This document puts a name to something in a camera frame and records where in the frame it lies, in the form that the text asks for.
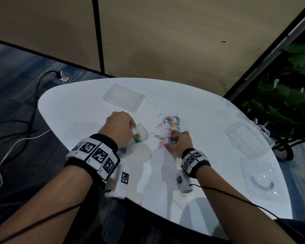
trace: forearm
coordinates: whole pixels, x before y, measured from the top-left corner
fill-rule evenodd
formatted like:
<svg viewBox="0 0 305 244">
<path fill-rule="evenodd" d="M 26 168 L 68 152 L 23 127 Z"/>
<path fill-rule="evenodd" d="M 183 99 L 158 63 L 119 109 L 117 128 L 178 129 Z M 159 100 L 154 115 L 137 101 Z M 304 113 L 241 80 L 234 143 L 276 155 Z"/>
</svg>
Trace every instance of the forearm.
<svg viewBox="0 0 305 244">
<path fill-rule="evenodd" d="M 201 186 L 213 187 L 248 200 L 228 184 L 213 168 L 202 166 L 196 172 Z M 203 189 L 221 226 L 233 243 L 295 243 L 259 208 L 223 193 Z"/>
<path fill-rule="evenodd" d="M 81 203 L 92 185 L 82 168 L 65 167 L 30 201 L 0 226 L 0 239 L 45 217 Z M 7 243 L 62 243 L 79 208 L 53 218 Z"/>
</svg>

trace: table top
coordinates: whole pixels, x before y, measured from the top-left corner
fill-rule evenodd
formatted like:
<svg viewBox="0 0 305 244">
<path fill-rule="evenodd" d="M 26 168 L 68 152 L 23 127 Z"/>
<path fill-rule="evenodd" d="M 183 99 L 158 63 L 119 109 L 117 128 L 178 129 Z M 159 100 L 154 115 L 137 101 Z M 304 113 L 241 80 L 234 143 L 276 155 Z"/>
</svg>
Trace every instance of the table top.
<svg viewBox="0 0 305 244">
<path fill-rule="evenodd" d="M 136 114 L 102 100 L 114 84 L 146 95 Z M 77 142 L 104 125 L 113 111 L 126 111 L 148 132 L 165 115 L 178 114 L 188 123 L 193 145 L 203 151 L 212 167 L 229 184 L 253 203 L 282 218 L 292 218 L 289 194 L 277 159 L 270 149 L 258 162 L 271 164 L 280 184 L 280 201 L 251 196 L 245 184 L 241 160 L 245 155 L 235 148 L 225 130 L 237 122 L 250 125 L 250 120 L 231 102 L 195 87 L 155 79 L 108 78 L 61 85 L 48 90 L 38 108 L 57 138 L 71 150 Z M 127 198 L 145 209 L 176 224 L 203 234 L 227 238 L 222 231 L 201 188 L 182 194 L 175 183 L 181 160 L 174 161 L 165 149 L 159 149 L 154 135 L 140 144 L 133 154 L 121 160 L 130 166 Z"/>
</svg>

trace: beige wall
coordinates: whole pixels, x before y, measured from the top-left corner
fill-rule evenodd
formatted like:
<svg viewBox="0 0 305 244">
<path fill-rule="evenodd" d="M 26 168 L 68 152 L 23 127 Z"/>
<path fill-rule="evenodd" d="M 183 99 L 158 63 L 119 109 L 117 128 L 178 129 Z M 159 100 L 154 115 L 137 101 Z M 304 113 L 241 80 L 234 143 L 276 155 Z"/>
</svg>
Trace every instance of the beige wall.
<svg viewBox="0 0 305 244">
<path fill-rule="evenodd" d="M 305 0 L 98 2 L 107 74 L 221 96 L 305 8 Z"/>
<path fill-rule="evenodd" d="M 0 0 L 0 40 L 100 71 L 92 0 Z"/>
</svg>

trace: hand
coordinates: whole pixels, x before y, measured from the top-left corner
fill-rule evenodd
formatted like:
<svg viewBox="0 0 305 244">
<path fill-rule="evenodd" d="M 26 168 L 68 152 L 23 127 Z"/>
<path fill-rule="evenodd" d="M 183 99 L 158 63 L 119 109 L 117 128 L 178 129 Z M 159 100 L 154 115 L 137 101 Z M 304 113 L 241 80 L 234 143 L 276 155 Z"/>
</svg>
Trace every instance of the hand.
<svg viewBox="0 0 305 244">
<path fill-rule="evenodd" d="M 183 151 L 187 148 L 193 148 L 192 140 L 188 131 L 180 133 L 179 131 L 173 130 L 174 136 L 178 138 L 176 145 L 165 144 L 165 148 L 172 154 L 176 155 L 176 158 L 182 158 Z"/>
<path fill-rule="evenodd" d="M 128 113 L 114 111 L 106 119 L 104 126 L 98 133 L 110 137 L 115 141 L 118 148 L 121 148 L 126 146 L 133 138 L 132 129 L 136 126 L 136 123 Z"/>
</svg>

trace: white table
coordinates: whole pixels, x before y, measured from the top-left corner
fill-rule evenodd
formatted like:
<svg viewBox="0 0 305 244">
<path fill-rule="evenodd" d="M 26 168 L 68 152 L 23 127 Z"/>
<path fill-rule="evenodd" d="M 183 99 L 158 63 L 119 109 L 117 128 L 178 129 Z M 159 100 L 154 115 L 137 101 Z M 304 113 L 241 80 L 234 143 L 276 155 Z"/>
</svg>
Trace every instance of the white table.
<svg viewBox="0 0 305 244">
<path fill-rule="evenodd" d="M 123 111 L 102 100 L 102 96 L 117 83 L 145 94 L 138 112 L 129 113 L 148 132 L 155 132 L 159 113 L 179 114 L 189 124 L 194 147 L 202 150 L 212 167 L 253 203 L 261 205 L 279 217 L 292 218 L 290 199 L 279 164 L 270 150 L 258 161 L 274 165 L 282 184 L 282 201 L 271 202 L 251 197 L 242 175 L 240 159 L 245 156 L 229 142 L 224 130 L 237 121 L 248 118 L 231 102 L 195 87 L 155 79 L 111 78 L 76 82 L 48 90 L 40 98 L 38 108 L 57 138 L 71 150 L 82 138 L 96 133 L 113 111 Z M 178 191 L 175 173 L 180 169 L 165 148 L 158 149 L 157 138 L 150 135 L 127 161 L 131 166 L 128 198 L 145 209 L 176 224 L 206 235 L 226 238 L 219 222 L 203 194 L 195 187 L 189 194 Z"/>
</svg>

